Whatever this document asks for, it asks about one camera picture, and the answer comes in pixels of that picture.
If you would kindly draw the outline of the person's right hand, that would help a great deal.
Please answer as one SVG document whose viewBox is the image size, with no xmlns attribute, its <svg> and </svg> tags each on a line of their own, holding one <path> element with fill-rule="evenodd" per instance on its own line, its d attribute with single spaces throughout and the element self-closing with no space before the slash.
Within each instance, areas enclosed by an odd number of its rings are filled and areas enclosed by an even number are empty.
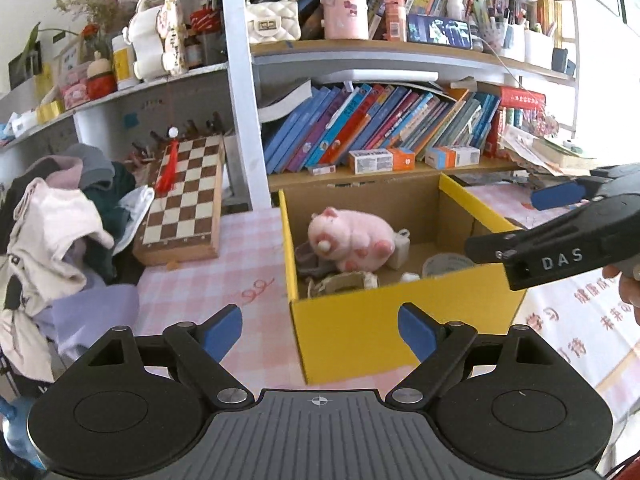
<svg viewBox="0 0 640 480">
<path fill-rule="evenodd" d="M 618 293 L 624 304 L 634 309 L 634 319 L 640 325 L 640 284 L 634 278 L 628 278 L 616 266 L 605 266 L 602 270 L 604 278 L 618 279 Z"/>
</svg>

